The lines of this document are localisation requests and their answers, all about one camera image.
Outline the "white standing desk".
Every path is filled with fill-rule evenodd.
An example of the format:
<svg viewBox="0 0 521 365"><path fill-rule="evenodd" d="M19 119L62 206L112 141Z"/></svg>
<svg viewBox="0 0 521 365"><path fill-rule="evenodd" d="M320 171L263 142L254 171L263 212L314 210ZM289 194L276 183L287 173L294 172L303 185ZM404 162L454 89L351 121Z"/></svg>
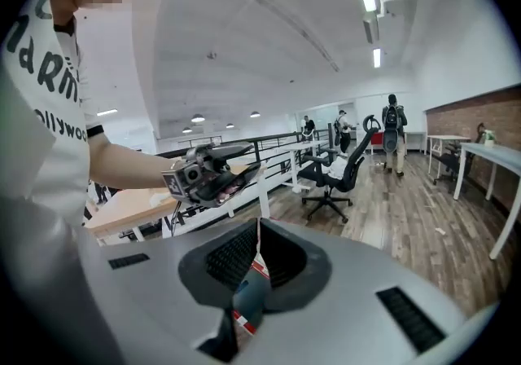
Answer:
<svg viewBox="0 0 521 365"><path fill-rule="evenodd" d="M320 156L327 147L328 141L312 140L311 142L295 142L276 148L276 155L269 160L267 179L273 179L277 185L288 187L295 194L307 194L311 190L300 182L300 171L310 162L306 156Z"/></svg>

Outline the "white crumpled paper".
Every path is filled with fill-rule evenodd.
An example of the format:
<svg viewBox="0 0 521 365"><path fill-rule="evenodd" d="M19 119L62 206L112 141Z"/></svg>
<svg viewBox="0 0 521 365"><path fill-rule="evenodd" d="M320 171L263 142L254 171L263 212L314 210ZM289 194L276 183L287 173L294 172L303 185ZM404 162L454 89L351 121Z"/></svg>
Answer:
<svg viewBox="0 0 521 365"><path fill-rule="evenodd" d="M149 192L149 204L151 207L157 207L164 204L175 204L177 202L167 188L151 188Z"/></svg>

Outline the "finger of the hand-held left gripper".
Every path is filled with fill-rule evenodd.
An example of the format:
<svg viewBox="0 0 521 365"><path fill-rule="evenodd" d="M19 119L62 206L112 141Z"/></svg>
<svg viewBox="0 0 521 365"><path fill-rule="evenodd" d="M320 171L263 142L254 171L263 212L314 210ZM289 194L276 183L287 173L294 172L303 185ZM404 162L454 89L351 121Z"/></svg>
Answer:
<svg viewBox="0 0 521 365"><path fill-rule="evenodd" d="M242 156L252 149L253 145L248 142L219 145L209 143L195 148L195 159L203 163L225 165L228 159Z"/></svg>
<svg viewBox="0 0 521 365"><path fill-rule="evenodd" d="M238 174L234 174L231 170L219 174L210 173L190 191L190 199L194 204L204 207L220 207L223 204L217 202L217 196L221 191L229 186L239 185L242 188L233 196L235 197L257 176L260 168L260 163L254 163L248 165Z"/></svg>

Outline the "light wooden desk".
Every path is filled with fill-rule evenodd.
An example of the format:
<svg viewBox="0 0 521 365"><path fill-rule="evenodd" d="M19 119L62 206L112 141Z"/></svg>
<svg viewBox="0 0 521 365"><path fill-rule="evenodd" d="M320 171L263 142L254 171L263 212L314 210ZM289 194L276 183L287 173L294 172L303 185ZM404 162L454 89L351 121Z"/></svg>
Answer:
<svg viewBox="0 0 521 365"><path fill-rule="evenodd" d="M270 215L268 192L276 185L266 177L266 168L262 168L254 179L254 183L239 195L228 200L219 208L204 210L192 218L176 222L176 225L172 227L164 226L162 236L168 238L171 235L182 235L208 225L220 217L233 218L241 206L254 199L258 199L260 202L262 215L268 217ZM134 231L137 240L143 241L144 238L138 228L161 218L171 219L177 207L177 202L151 207L149 190L124 190L116 193L93 215L85 227L99 240L100 244L106 244L110 236L127 230Z"/></svg>

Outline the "black headrest office chair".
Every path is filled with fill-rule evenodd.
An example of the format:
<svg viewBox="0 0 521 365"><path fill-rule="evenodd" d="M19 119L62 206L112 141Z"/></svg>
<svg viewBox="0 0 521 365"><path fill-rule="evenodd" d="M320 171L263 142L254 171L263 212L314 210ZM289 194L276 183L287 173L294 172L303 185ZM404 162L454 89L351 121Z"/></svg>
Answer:
<svg viewBox="0 0 521 365"><path fill-rule="evenodd" d="M342 223L348 222L348 217L337 206L336 202L347 202L348 206L351 207L352 200L350 198L334 197L332 195L333 191L348 193L354 189L357 181L359 168L361 166L361 163L365 159L363 154L366 151L368 145L370 144L372 135L375 132L378 132L380 128L381 125L374 118L374 115L368 115L363 121L363 129L366 132L366 135L364 136L360 144L354 149L353 152L351 152L347 156L344 156L341 153L338 153L337 151L334 151L332 149L326 150L331 155L336 154L336 157L343 156L348 160L348 164L344 171L344 177L342 180L330 178L325 174L325 168L332 163L329 162L327 158L320 158L317 156L306 156L304 158L305 161L310 162L310 165L302 169L300 171L299 176L303 179L313 181L316 187L324 189L323 196L304 196L301 198L302 204L307 204L309 201L317 202L317 206L307 214L308 221L312 219L313 215L319 209L321 209L324 206L329 206L340 216Z"/></svg>

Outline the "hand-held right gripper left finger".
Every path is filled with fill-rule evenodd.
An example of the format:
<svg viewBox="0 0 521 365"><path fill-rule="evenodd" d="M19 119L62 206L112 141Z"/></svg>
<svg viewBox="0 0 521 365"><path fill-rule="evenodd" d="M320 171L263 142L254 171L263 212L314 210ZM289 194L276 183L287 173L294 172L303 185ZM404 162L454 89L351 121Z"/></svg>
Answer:
<svg viewBox="0 0 521 365"><path fill-rule="evenodd" d="M114 290L107 320L125 365L260 365L237 346L233 296L257 253L258 221L99 248Z"/></svg>

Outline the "slim white frame table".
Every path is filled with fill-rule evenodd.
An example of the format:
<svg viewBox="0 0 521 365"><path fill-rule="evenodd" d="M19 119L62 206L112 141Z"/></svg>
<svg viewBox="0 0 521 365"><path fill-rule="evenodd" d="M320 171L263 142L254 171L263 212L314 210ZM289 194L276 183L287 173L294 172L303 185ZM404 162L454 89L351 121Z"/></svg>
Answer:
<svg viewBox="0 0 521 365"><path fill-rule="evenodd" d="M440 172L441 162L439 161L439 157L441 157L444 153L444 149L446 147L452 145L459 145L461 143L470 142L471 139L466 136L461 135L451 135L451 134L442 134L435 135L429 134L427 136L426 142L426 151L425 154L428 155L428 174L432 179L434 185L438 183L438 181L442 178L442 174ZM432 161L436 159L438 161L437 171L435 173L431 173Z"/></svg>

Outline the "person's white printed shirt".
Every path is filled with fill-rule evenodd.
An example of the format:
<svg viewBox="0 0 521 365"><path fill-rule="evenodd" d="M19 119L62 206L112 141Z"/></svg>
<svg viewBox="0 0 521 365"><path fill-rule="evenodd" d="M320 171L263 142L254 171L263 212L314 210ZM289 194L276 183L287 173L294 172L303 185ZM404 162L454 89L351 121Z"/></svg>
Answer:
<svg viewBox="0 0 521 365"><path fill-rule="evenodd" d="M54 26L50 0L27 0L0 46L4 156L0 190L83 222L88 141L103 132L77 43L76 24Z"/></svg>

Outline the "black backpack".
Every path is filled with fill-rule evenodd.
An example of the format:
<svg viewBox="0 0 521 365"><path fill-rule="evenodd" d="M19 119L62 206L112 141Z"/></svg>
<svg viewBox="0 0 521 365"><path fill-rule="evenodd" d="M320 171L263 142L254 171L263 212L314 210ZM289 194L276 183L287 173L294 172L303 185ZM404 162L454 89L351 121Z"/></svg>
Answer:
<svg viewBox="0 0 521 365"><path fill-rule="evenodd" d="M402 120L398 105L389 104L384 118L383 149L385 152L394 152L397 148L398 137Z"/></svg>

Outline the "black metal railing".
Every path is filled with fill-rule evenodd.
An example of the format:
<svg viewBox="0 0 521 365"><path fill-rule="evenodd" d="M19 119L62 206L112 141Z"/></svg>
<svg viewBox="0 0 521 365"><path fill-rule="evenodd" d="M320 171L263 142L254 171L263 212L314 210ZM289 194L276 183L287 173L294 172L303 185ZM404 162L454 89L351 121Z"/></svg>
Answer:
<svg viewBox="0 0 521 365"><path fill-rule="evenodd" d="M332 133L331 127L328 127L323 130L317 130L314 132L313 140L323 140L323 139L328 141L328 145L324 149L324 152L321 154L321 156L323 156L326 152L326 149L333 144L333 133ZM242 156L235 157L233 159L229 159L228 163L230 165L232 165L232 167L234 167L234 168L243 166L243 165L248 166L248 165L251 165L254 163L260 163L261 164L260 169L266 168L266 174L268 174L269 173L269 160L272 159L276 155L277 147L281 147L281 146L283 146L285 144L289 144L289 143L303 142L303 141L302 141L301 133L293 132L293 133L289 133L289 134L276 134L276 135L247 139L246 142L251 143L253 145L253 149ZM271 180L276 185L276 187L268 192L268 202L269 202L270 192L272 192L273 190L276 190L280 187L284 187L282 185L277 185L273 179L271 179ZM248 187L250 187L253 183L254 183L254 179L247 185L247 187L244 190L246 190ZM246 208L250 204L261 205L258 199L254 199L254 200L250 201L249 203L241 206L239 208L239 211L241 209ZM160 220L157 220L157 221L153 222L152 224L154 226L158 227L158 229L161 231L161 235L162 235L164 226L167 226L167 227L175 226L176 222L178 222L178 221L182 222L184 220L187 220L188 218L192 218L197 213L201 213L204 210L207 210L207 209L201 208L195 204L184 203L184 204L182 204L182 206L180 208L175 208L174 215L172 216L171 219L161 218ZM205 227L211 226L212 224L219 222L221 220L224 220L224 219L230 219L230 218L220 217L217 220L210 222L208 225L199 227L195 230L199 230L199 229L203 229Z"/></svg>

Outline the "person's left hand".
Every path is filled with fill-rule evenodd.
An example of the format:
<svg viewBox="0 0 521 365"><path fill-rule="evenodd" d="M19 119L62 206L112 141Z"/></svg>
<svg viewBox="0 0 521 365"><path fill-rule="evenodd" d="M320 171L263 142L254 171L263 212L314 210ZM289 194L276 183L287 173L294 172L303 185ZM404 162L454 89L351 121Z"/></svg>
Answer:
<svg viewBox="0 0 521 365"><path fill-rule="evenodd" d="M242 187L239 185L233 185L227 187L225 190L221 191L217 196L217 202L219 204L224 204L227 200L232 198Z"/></svg>

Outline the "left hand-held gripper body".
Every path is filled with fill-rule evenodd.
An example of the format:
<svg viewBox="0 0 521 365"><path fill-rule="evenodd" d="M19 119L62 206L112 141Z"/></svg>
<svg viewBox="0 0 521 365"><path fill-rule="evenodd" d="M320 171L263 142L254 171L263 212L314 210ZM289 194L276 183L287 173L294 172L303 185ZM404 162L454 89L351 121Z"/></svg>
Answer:
<svg viewBox="0 0 521 365"><path fill-rule="evenodd" d="M164 184L170 195L178 201L201 201L196 192L205 184L210 172L205 165L212 145L191 148L182 163L162 172Z"/></svg>

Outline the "person's left forearm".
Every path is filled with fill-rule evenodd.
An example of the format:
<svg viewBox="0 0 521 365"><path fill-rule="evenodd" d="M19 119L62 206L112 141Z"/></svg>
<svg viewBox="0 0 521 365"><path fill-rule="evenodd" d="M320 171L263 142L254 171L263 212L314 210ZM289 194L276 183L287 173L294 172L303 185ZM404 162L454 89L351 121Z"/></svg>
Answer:
<svg viewBox="0 0 521 365"><path fill-rule="evenodd" d="M90 179L116 189L164 186L163 172L183 165L183 160L149 155L111 143L105 134L88 139Z"/></svg>

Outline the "ceiling air vent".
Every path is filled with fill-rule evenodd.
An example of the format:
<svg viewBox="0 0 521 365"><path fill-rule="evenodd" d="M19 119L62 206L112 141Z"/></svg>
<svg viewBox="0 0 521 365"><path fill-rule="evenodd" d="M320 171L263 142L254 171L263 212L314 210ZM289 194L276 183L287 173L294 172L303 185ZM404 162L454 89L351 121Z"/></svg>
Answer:
<svg viewBox="0 0 521 365"><path fill-rule="evenodd" d="M366 39L369 44L375 44L379 41L379 23L376 17L366 17L363 19L363 26L366 33Z"/></svg>

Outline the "small potted plant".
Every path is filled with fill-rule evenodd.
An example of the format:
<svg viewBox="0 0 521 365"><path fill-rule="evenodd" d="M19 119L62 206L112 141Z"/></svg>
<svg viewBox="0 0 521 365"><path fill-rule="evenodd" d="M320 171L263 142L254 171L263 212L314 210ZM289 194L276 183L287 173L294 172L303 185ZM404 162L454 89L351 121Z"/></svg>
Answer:
<svg viewBox="0 0 521 365"><path fill-rule="evenodd" d="M486 128L483 122L480 122L477 126L477 143L481 143L486 147L493 147L496 143L496 135L493 130Z"/></svg>

